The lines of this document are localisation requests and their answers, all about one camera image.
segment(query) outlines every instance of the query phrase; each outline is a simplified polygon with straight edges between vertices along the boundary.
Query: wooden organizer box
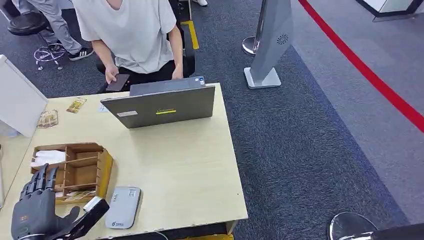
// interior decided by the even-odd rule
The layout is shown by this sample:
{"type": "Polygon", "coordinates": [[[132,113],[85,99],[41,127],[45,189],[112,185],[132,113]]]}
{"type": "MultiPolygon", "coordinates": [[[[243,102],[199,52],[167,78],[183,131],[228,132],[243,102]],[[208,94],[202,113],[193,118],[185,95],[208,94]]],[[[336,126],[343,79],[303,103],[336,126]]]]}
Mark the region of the wooden organizer box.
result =
{"type": "MultiPolygon", "coordinates": [[[[34,148],[32,162],[35,161],[36,153],[45,150],[58,150],[66,153],[65,161],[51,164],[47,169],[59,167],[56,174],[54,191],[63,193],[62,197],[56,197],[57,205],[87,203],[94,196],[106,197],[109,179],[114,159],[108,151],[97,143],[72,143],[34,148]],[[67,200],[70,192],[84,192],[95,190],[95,193],[76,200],[67,200]]],[[[40,166],[32,167],[31,173],[40,170],[40,166]]]]}

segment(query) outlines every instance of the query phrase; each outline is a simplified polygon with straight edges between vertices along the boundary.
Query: sneaker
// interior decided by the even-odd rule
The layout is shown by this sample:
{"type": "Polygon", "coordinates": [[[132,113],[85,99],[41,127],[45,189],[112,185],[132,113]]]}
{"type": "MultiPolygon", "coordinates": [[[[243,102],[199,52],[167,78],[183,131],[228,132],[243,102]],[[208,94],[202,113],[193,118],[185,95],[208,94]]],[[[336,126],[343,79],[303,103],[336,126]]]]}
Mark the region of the sneaker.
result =
{"type": "Polygon", "coordinates": [[[48,49],[52,52],[59,51],[61,49],[60,45],[53,45],[53,44],[62,44],[61,41],[57,40],[55,43],[48,43],[48,49]]]}
{"type": "Polygon", "coordinates": [[[192,0],[195,3],[198,3],[202,7],[206,7],[208,5],[208,2],[206,0],[192,0]]]}
{"type": "Polygon", "coordinates": [[[75,54],[68,53],[69,60],[77,61],[86,57],[89,57],[94,53],[94,49],[92,47],[83,47],[81,50],[75,54]]]}

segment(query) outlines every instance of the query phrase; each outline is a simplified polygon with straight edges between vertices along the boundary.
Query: portable hard drive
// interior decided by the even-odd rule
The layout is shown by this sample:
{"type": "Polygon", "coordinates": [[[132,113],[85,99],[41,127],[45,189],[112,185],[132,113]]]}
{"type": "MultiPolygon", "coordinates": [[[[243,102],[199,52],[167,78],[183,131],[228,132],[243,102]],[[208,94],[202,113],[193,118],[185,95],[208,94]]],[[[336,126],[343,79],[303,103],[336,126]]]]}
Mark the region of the portable hard drive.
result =
{"type": "Polygon", "coordinates": [[[129,229],[134,224],[142,191],[138,187],[117,186],[106,213],[105,225],[110,229],[129,229]]]}

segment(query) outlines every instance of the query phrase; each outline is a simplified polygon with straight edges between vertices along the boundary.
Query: gray carpet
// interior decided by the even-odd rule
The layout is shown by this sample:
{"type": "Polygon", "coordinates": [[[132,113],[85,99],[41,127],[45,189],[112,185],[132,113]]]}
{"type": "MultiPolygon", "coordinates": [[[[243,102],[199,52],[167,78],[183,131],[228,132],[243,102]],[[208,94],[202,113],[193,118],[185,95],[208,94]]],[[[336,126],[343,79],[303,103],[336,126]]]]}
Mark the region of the gray carpet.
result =
{"type": "MultiPolygon", "coordinates": [[[[424,15],[372,22],[355,0],[309,1],[380,78],[418,111],[424,103],[424,15]]],[[[424,134],[379,93],[292,0],[294,47],[411,223],[424,222],[424,134]]]]}
{"type": "MultiPolygon", "coordinates": [[[[243,68],[252,58],[241,41],[253,35],[259,8],[258,0],[226,0],[193,9],[196,74],[221,83],[249,213],[235,238],[324,240],[329,221],[342,211],[363,214],[380,228],[408,224],[293,47],[276,67],[281,87],[247,88],[243,68]]],[[[31,68],[33,46],[1,25],[1,42],[8,44],[0,52],[45,95],[91,94],[101,86],[93,59],[67,62],[59,74],[31,68]]]]}

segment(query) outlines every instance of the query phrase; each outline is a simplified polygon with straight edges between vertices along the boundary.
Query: gray laptop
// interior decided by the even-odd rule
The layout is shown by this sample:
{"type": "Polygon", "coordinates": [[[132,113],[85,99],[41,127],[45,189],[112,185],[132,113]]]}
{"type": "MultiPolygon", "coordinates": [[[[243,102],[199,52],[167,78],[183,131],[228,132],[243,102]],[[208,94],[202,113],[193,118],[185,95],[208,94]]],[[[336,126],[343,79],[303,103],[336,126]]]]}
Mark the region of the gray laptop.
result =
{"type": "Polygon", "coordinates": [[[154,94],[168,91],[177,91],[184,89],[195,89],[205,86],[205,78],[203,76],[188,77],[178,80],[167,80],[160,82],[150,82],[143,84],[131,85],[129,90],[130,96],[154,94]]]}
{"type": "Polygon", "coordinates": [[[215,86],[203,84],[196,88],[103,99],[101,103],[125,127],[133,129],[212,117],[214,99],[215,86]]]}

